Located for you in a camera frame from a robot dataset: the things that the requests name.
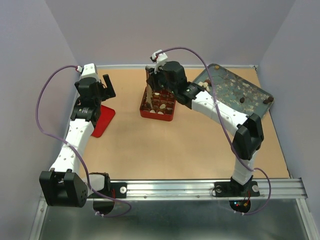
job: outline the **gray floor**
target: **gray floor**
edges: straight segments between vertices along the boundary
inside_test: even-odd
[[[252,210],[265,200],[252,201]],[[83,208],[48,207],[41,240],[304,240],[294,199],[271,200],[260,213],[241,216],[228,201],[139,201],[128,215],[101,218],[92,201]]]

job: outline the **red crate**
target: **red crate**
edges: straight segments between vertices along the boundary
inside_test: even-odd
[[[155,93],[152,94],[152,106],[155,113],[150,112],[146,104],[147,99],[147,88],[144,90],[143,98],[140,105],[140,115],[143,118],[147,119],[157,119],[162,121],[172,121],[174,119],[176,99],[175,97],[168,91],[162,90],[159,92],[159,95]],[[160,109],[160,106],[165,105],[164,110]]]

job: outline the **wooden table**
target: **wooden table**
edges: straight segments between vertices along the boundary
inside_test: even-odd
[[[254,69],[230,71],[259,86]],[[202,69],[186,69],[193,81]],[[100,69],[109,74],[116,97],[103,104],[116,114],[100,138],[90,137],[84,153],[89,172],[111,179],[229,179],[235,156],[218,123],[177,104],[171,122],[142,118],[139,107],[146,87],[144,69]],[[255,161],[270,178],[288,178],[287,166],[269,113],[262,120],[264,141]],[[260,172],[254,177],[263,178]]]

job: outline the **wall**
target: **wall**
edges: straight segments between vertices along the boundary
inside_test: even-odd
[[[147,64],[185,46],[208,63],[258,64],[295,0],[46,0],[80,64]],[[200,64],[183,51],[183,64]]]
[[[302,177],[320,229],[320,1],[297,0],[258,68],[289,171]]]
[[[44,0],[0,3],[0,239],[29,239],[41,188],[61,144],[35,122],[38,94],[58,67],[76,61]],[[75,95],[74,70],[49,84],[40,106],[45,129],[63,136]]]

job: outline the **dark gray tray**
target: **dark gray tray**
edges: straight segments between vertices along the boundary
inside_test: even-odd
[[[208,68],[215,84],[216,97],[220,102],[246,115],[255,113],[263,118],[274,102],[263,103],[268,97],[272,97],[270,93],[220,65],[213,63]],[[204,70],[193,82],[205,82],[207,79],[209,79],[208,73]]]

